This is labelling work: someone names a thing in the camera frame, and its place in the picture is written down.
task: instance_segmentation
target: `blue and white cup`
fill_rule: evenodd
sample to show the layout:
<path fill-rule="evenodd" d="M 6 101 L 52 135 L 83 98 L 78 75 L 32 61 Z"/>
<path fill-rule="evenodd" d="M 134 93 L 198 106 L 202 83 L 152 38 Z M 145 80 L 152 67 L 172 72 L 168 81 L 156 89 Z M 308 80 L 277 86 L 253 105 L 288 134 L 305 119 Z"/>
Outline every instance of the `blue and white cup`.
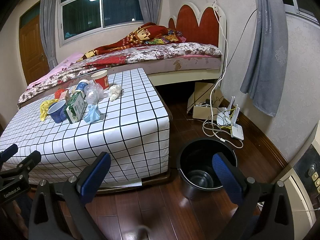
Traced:
<path fill-rule="evenodd" d="M 83 80 L 80 80 L 80 82 L 78 83 L 78 85 L 76 87 L 76 91 L 81 91 L 83 98 L 85 97 L 84 88 L 89 84 L 90 84 L 90 82 L 88 80 L 83 79 Z"/>
<path fill-rule="evenodd" d="M 64 108 L 66 106 L 66 101 L 61 100 L 57 103 L 52 104 L 49 107 L 48 115 L 54 120 L 55 123 L 61 123 L 66 120 L 67 116 L 64 113 Z"/>

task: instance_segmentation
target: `green carton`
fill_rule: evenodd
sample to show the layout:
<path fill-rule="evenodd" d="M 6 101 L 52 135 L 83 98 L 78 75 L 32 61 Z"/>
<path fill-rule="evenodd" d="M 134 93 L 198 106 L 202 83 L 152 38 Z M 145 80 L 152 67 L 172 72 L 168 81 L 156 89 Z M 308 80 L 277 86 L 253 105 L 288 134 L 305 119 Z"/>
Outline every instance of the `green carton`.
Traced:
<path fill-rule="evenodd" d="M 70 123 L 79 122 L 84 108 L 84 98 L 81 92 L 76 92 L 72 95 L 67 107 L 64 110 Z"/>

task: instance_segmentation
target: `red paper cup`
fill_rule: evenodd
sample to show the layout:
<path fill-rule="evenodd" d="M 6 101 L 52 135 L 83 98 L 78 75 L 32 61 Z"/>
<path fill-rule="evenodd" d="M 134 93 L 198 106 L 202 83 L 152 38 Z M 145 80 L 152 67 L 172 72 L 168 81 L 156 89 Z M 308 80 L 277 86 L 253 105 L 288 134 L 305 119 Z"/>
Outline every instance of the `red paper cup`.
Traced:
<path fill-rule="evenodd" d="M 107 70 L 98 71 L 91 77 L 95 83 L 99 83 L 102 86 L 103 90 L 109 87 Z"/>

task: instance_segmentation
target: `screw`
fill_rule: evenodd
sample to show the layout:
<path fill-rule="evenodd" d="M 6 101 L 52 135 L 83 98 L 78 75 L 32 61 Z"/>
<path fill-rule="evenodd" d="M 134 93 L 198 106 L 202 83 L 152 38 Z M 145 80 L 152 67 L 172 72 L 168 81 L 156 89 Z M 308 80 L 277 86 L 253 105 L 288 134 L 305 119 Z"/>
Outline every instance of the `screw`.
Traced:
<path fill-rule="evenodd" d="M 41 180 L 41 181 L 39 182 L 39 185 L 40 185 L 40 186 L 44 186 L 46 183 L 47 183 L 47 181 L 46 181 L 45 179 L 43 179 L 43 180 Z"/>
<path fill-rule="evenodd" d="M 71 183 L 75 182 L 76 180 L 77 180 L 77 177 L 76 177 L 76 176 L 71 176 L 71 177 L 69 177 L 69 179 L 68 179 L 68 181 L 71 182 Z"/>
<path fill-rule="evenodd" d="M 249 182 L 250 184 L 253 184 L 256 182 L 256 180 L 253 177 L 248 177 L 247 182 Z"/>
<path fill-rule="evenodd" d="M 277 184 L 278 184 L 279 187 L 283 187 L 284 186 L 284 183 L 281 180 L 278 180 Z"/>

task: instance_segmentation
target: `window frame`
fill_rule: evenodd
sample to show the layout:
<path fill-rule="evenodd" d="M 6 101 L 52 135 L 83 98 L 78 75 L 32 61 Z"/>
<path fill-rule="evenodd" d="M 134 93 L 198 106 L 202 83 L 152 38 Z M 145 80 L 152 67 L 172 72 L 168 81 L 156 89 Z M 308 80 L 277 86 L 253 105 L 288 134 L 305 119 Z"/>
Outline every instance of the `window frame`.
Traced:
<path fill-rule="evenodd" d="M 303 18 L 307 21 L 311 21 L 312 23 L 314 23 L 316 25 L 319 25 L 319 23 L 315 17 L 299 10 L 297 0 L 292 0 L 292 1 L 293 1 L 293 5 L 284 4 L 284 10 L 286 13 L 291 14 L 291 15 L 295 15 L 295 16 Z"/>
<path fill-rule="evenodd" d="M 134 21 L 134 22 L 127 22 L 127 23 L 120 23 L 120 24 L 114 24 L 114 25 L 109 25 L 107 27 L 103 27 L 103 8 L 102 8 L 102 0 L 100 0 L 100 23 L 101 23 L 101 27 L 84 32 L 84 33 L 80 33 L 76 36 L 70 37 L 68 39 L 64 39 L 64 32 L 63 32 L 63 18 L 62 18 L 62 7 L 68 3 L 71 3 L 75 0 L 65 0 L 64 2 L 60 2 L 61 0 L 57 0 L 57 11 L 58 11 L 58 17 L 57 17 L 57 24 L 58 24 L 58 38 L 59 38 L 59 46 L 62 47 L 63 45 L 72 42 L 74 40 L 77 40 L 79 38 L 82 38 L 84 36 L 87 35 L 91 35 L 93 33 L 97 33 L 97 32 L 103 32 L 103 31 L 107 31 L 110 29 L 114 29 L 114 28 L 119 28 L 122 26 L 130 26 L 130 25 L 141 25 L 144 22 L 143 21 Z"/>

